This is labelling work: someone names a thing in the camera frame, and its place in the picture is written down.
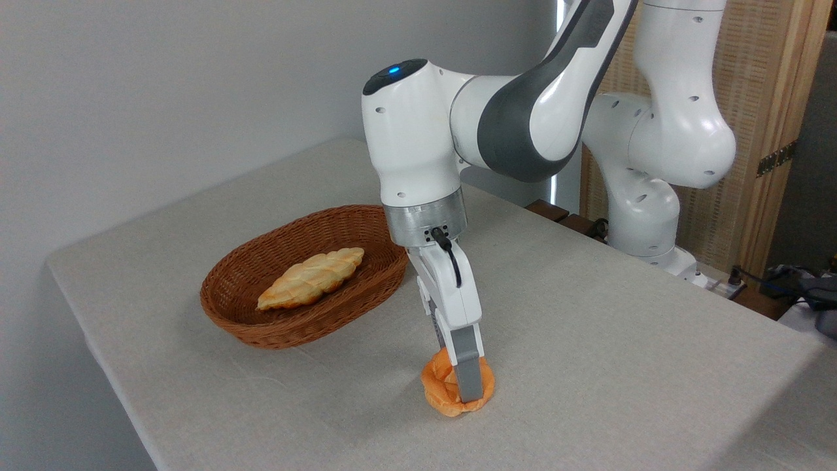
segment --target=table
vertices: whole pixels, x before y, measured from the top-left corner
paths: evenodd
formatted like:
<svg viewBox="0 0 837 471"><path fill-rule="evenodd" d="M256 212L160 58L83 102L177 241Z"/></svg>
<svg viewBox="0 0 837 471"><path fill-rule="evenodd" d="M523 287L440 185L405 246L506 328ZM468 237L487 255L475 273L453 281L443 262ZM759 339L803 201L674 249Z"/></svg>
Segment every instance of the table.
<svg viewBox="0 0 837 471"><path fill-rule="evenodd" d="M496 393L450 419L414 272L294 349L203 314L230 250L376 204L362 142L281 160L55 252L49 268L159 469L836 469L837 352L469 186L461 245Z"/></svg>

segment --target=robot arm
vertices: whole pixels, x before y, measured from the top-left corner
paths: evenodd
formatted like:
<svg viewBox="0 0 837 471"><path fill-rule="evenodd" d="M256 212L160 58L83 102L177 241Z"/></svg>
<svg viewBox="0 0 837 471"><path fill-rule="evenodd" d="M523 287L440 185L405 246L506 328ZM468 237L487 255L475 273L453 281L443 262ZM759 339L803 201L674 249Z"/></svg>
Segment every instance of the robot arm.
<svg viewBox="0 0 837 471"><path fill-rule="evenodd" d="M636 3L575 2L545 59L521 75L474 76L415 59L381 70L363 88L389 230L418 272L462 401L482 397L483 348L479 298L456 242L467 226L456 162L529 182L561 170Z"/></svg>
<svg viewBox="0 0 837 471"><path fill-rule="evenodd" d="M583 131L608 190L608 243L695 284L675 247L680 202L669 184L707 188L732 166L735 137L712 88L726 0L644 0L634 62L651 97L597 96Z"/></svg>

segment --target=wicker basket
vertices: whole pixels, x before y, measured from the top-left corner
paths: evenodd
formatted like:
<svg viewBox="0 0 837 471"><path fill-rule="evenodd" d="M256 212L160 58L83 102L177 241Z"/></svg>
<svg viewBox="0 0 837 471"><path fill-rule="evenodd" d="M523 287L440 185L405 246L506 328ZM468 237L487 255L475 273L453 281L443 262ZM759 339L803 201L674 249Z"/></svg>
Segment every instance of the wicker basket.
<svg viewBox="0 0 837 471"><path fill-rule="evenodd" d="M291 265L318 253L361 247L363 261L342 287L311 306L256 310L259 295ZM201 305L221 329L263 349L284 349L330 334L398 289L407 254L389 239L383 208L354 204L299 218L231 251L201 286Z"/></svg>

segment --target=bread roll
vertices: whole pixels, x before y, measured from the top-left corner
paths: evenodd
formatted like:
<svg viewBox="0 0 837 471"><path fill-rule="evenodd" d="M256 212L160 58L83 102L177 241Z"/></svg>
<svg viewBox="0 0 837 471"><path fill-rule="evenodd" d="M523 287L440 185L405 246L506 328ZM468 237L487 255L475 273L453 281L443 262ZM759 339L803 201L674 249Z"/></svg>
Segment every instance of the bread roll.
<svg viewBox="0 0 837 471"><path fill-rule="evenodd" d="M259 296L259 311L316 303L350 278L363 259L360 247L317 254L288 270Z"/></svg>

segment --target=black cable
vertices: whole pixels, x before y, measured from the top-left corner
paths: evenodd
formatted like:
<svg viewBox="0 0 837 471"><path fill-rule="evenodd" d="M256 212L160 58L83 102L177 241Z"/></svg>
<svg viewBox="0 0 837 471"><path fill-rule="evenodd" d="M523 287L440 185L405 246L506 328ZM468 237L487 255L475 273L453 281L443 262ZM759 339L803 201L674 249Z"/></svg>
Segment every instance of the black cable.
<svg viewBox="0 0 837 471"><path fill-rule="evenodd" d="M786 292L788 295L795 296L796 298L805 298L806 300L809 300L809 301L815 301L817 303L823 303L826 306L834 305L834 300L832 300L832 299L820 298L818 296L811 296L810 294L808 294L808 291L811 291L812 289L821 289L821 288L814 287L814 288L808 288L808 289L805 289L805 290L796 290L796 289L789 289L789 288L785 288L785 287L779 287L779 286L776 286L776 285L768 282L767 280L764 280L760 277L757 277L757 276L753 275L750 272L747 272L746 270L744 270L743 268L741 268L738 265L732 266L732 270L733 271L738 271L741 274L747 276L748 278L751 278L753 281L759 282L766 287L769 287L769 288L774 289L776 291Z"/></svg>
<svg viewBox="0 0 837 471"><path fill-rule="evenodd" d="M444 231L440 227L434 227L430 231L430 235L442 247L443 251L448 252L450 256L450 262L454 265L454 273L456 274L456 287L462 287L462 275L460 275L460 265L456 263L456 257L454 256L454 244L453 242L448 239L448 236L444 233Z"/></svg>

